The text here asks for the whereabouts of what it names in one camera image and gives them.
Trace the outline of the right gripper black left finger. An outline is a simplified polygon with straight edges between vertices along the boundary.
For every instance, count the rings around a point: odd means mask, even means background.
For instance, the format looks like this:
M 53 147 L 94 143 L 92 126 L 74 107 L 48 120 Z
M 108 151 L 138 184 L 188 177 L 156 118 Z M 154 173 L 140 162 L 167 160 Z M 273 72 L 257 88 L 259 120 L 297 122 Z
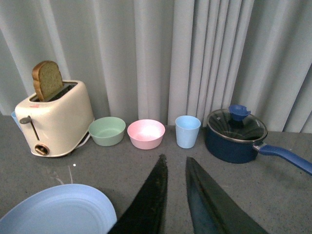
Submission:
M 131 205 L 109 231 L 110 234 L 159 234 L 167 201 L 168 168 L 161 154 Z

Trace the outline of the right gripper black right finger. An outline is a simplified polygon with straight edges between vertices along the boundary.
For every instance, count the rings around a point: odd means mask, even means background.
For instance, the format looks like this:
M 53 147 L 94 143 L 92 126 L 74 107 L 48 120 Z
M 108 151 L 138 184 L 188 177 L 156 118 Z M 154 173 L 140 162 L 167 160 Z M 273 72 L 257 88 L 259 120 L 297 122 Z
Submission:
M 192 157 L 186 159 L 187 199 L 195 234 L 266 234 Z

